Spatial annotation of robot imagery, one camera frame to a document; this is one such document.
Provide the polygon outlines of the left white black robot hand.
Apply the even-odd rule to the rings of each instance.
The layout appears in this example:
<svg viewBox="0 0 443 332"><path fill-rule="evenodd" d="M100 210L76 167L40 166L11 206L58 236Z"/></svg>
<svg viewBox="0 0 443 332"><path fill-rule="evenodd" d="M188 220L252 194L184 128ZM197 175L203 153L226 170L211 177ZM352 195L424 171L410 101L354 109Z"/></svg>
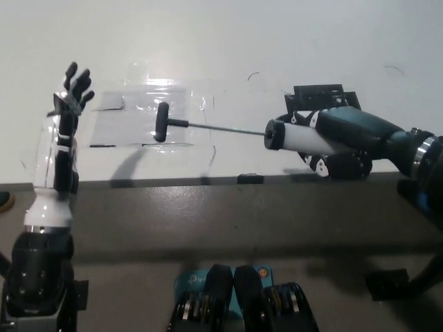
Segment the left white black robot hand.
<svg viewBox="0 0 443 332"><path fill-rule="evenodd" d="M53 109L44 118L35 154L33 191L35 200L24 217L27 232L68 232L73 224L72 202L79 175L77 140L79 118L95 93L89 69L67 67L62 87L53 93Z"/></svg>

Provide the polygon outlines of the right black teal robot hand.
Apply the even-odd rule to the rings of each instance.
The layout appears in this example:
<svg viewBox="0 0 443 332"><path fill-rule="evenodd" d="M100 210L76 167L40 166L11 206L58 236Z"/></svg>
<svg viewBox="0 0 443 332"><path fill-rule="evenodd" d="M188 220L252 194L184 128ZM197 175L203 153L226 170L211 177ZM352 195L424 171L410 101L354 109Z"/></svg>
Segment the right black teal robot hand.
<svg viewBox="0 0 443 332"><path fill-rule="evenodd" d="M264 145L270 150L295 151L322 178L367 178L375 160L387 159L404 176L411 176L418 136L355 107L297 111L270 120Z"/></svg>

